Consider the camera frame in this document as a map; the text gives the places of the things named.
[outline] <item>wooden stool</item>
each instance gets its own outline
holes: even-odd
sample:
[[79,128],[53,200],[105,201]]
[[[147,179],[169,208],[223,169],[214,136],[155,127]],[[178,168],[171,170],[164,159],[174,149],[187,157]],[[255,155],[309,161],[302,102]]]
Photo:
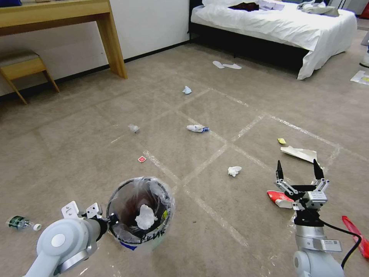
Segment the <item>wooden stool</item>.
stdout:
[[12,80],[38,72],[42,72],[46,79],[54,86],[55,90],[60,92],[40,56],[36,53],[32,51],[19,51],[0,56],[1,75],[3,75],[8,84],[26,105],[26,100],[24,100],[19,91],[16,89],[15,85],[12,83]]

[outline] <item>white wall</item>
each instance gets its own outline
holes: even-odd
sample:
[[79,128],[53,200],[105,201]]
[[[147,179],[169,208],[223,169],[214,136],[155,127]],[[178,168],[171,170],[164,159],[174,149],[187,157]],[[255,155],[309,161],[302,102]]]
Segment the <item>white wall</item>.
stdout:
[[346,10],[350,10],[355,14],[360,15],[367,4],[368,0],[351,0],[347,5]]
[[[110,3],[124,58],[188,40],[189,0]],[[55,79],[108,63],[95,22],[0,37],[0,53],[15,48],[38,53]],[[15,81],[18,89],[43,82],[42,74]],[[0,95],[11,91],[0,78]]]

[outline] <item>green label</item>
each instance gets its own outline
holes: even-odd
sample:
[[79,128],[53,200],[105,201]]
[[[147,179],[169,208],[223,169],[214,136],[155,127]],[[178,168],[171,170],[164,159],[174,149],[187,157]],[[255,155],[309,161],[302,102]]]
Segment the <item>green label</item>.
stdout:
[[21,216],[15,216],[13,217],[10,221],[9,221],[9,227],[13,227],[18,229],[20,227],[20,223],[22,222],[22,220],[24,219],[24,217]]

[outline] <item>floor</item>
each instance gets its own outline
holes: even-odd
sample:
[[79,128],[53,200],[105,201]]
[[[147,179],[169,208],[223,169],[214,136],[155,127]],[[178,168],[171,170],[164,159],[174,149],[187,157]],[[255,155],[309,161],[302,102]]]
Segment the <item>floor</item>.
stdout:
[[[107,234],[64,276],[295,276],[294,212],[266,191],[276,189],[278,159],[296,184],[310,183],[313,168],[281,153],[277,138],[317,151],[331,180],[322,219],[344,228],[347,215],[369,237],[369,87],[350,81],[361,69],[365,33],[304,81],[192,43],[127,63],[128,80],[106,70],[61,84],[60,94],[28,96],[28,106],[1,102],[0,222],[23,215],[46,227],[71,200],[105,209],[120,182],[156,176],[176,200],[162,244],[139,254]],[[213,60],[243,68],[220,70]],[[182,93],[185,85],[191,94]],[[141,132],[131,133],[130,123]],[[192,123],[211,131],[187,131]],[[139,163],[141,155],[148,160]],[[236,165],[241,172],[227,175]],[[1,272],[23,276],[40,232],[0,224],[0,233]],[[342,243],[340,262],[353,240],[326,233]],[[345,272],[368,276],[369,263],[356,251]]]
[[357,19],[357,28],[361,30],[369,30],[369,19],[358,18]]

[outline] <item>wooden table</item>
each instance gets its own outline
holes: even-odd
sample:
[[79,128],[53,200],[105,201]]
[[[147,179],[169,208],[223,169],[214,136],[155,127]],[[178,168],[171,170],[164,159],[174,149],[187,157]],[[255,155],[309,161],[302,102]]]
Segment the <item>wooden table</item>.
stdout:
[[96,21],[115,74],[127,79],[109,0],[62,0],[0,8],[0,36]]

